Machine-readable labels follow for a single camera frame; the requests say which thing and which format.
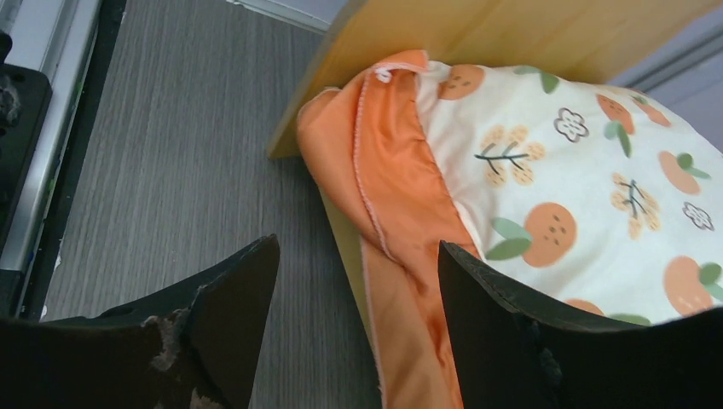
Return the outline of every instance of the green leaf print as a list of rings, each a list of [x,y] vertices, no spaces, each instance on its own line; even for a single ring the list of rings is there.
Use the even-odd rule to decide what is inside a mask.
[[[633,99],[639,102],[641,105],[648,105],[648,101],[640,95],[634,95]]]
[[[622,124],[619,121],[610,121],[603,130],[603,133],[605,135],[605,138],[609,140],[613,140],[617,138],[617,130],[622,127]]]
[[[521,256],[531,245],[532,240],[529,239],[507,239],[489,249],[484,256],[493,261],[509,260]]]
[[[687,173],[690,176],[696,177],[698,179],[710,179],[710,175],[703,172],[700,169],[690,167],[688,169],[684,169],[685,173]]]
[[[642,326],[650,326],[651,325],[651,321],[648,320],[646,317],[643,317],[640,315],[634,315],[634,314],[612,314],[612,315],[608,315],[608,318],[612,318],[613,320],[618,320],[618,321],[629,322],[630,324],[635,324],[635,325],[642,325]]]
[[[620,126],[617,127],[617,139],[620,140],[620,146],[622,147],[622,151],[625,153],[625,156],[630,158],[630,153],[633,150],[633,147],[630,146],[630,137],[625,131],[625,128],[622,127],[622,124],[619,123],[619,125]]]
[[[682,170],[688,170],[693,166],[693,157],[689,153],[681,153],[676,159]]]
[[[518,75],[524,75],[524,74],[536,74],[540,72],[539,69],[533,67],[533,66],[518,66],[514,69],[514,73]]]
[[[698,280],[702,285],[715,284],[720,278],[720,264],[709,262],[698,270]]]
[[[504,217],[495,217],[492,219],[492,228],[505,239],[527,239],[532,241],[532,236],[529,235],[527,230]]]
[[[542,90],[545,91],[545,94],[551,94],[560,84],[560,78],[547,72],[540,72],[540,81],[542,81]]]

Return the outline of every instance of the metal bar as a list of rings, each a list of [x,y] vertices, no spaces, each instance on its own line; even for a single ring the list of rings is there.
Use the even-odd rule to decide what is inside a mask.
[[[25,272],[32,261],[32,253],[48,207],[48,185],[57,171],[56,159],[65,149],[67,131],[78,101],[78,85],[82,83],[90,59],[89,48],[95,38],[100,2],[101,0],[25,0],[20,7],[11,33],[13,51],[10,52],[7,62],[39,70],[46,75],[53,74],[53,96],[26,183],[20,194],[7,243],[0,256],[0,269]],[[61,9],[61,5],[71,8]],[[55,11],[54,18],[49,16],[49,9]],[[61,29],[66,23],[59,24],[63,19],[68,20],[67,30]],[[51,31],[47,26],[40,26],[41,21],[43,24],[54,25],[55,29]],[[18,37],[17,33],[22,33],[24,37]],[[51,35],[59,36],[59,39],[49,37]],[[57,62],[52,62],[54,55],[57,55]]]

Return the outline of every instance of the orange fruit print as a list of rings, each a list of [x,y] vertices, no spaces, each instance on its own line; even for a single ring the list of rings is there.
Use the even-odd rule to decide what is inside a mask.
[[[570,300],[565,301],[565,303],[570,305],[571,307],[581,309],[582,311],[587,311],[588,313],[605,317],[605,314],[603,314],[603,311],[600,308],[598,308],[597,305],[593,304],[592,302],[585,301],[585,300],[579,300],[577,298],[572,298]]]
[[[562,258],[575,243],[577,223],[570,212],[557,203],[537,205],[527,215],[524,229],[532,244],[522,255],[532,267],[546,267]]]
[[[635,133],[635,125],[633,124],[633,116],[630,115],[630,111],[625,109],[624,106],[620,105],[619,102],[613,101],[607,96],[597,94],[598,105],[603,109],[605,115],[610,121],[618,121],[622,124],[623,129],[632,135]]]
[[[638,108],[648,114],[648,118],[650,119],[650,121],[665,127],[669,127],[671,125],[670,121],[665,118],[665,115],[663,115],[662,112],[658,111],[656,108],[652,107],[651,104],[648,103],[648,100],[646,100],[642,96],[634,96],[633,101],[635,102],[635,105],[638,106]]]
[[[665,293],[680,315],[691,315],[713,307],[713,298],[698,278],[699,271],[698,263],[688,256],[674,258],[665,268]]]
[[[479,66],[462,64],[452,66],[447,81],[439,84],[440,100],[458,100],[477,90],[484,81],[484,70]]]

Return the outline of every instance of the pillow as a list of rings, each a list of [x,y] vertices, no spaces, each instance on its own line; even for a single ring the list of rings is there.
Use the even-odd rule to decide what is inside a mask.
[[[635,324],[720,302],[723,158],[685,120],[531,66],[429,68],[419,121],[491,267]]]

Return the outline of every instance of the flower print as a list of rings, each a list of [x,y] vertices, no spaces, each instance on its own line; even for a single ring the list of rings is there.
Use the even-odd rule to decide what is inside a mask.
[[[481,152],[474,156],[487,162],[484,179],[492,187],[502,187],[507,183],[507,164],[517,184],[528,186],[535,181],[530,162],[544,158],[546,152],[539,142],[525,143],[528,134],[524,125],[514,126],[507,131],[504,126],[495,125],[483,136]]]
[[[564,135],[568,141],[573,143],[577,143],[580,138],[590,135],[590,131],[585,126],[585,118],[568,108],[560,108],[554,125],[559,134]]]
[[[617,190],[610,196],[613,207],[628,214],[628,235],[636,240],[643,233],[643,226],[652,232],[660,230],[661,223],[658,206],[650,193],[638,186],[635,180],[628,179],[619,174],[612,174],[612,182]]]
[[[683,214],[685,214],[691,222],[701,230],[715,230],[713,227],[713,221],[710,220],[710,215],[707,211],[695,206],[692,203],[685,202],[683,204]]]

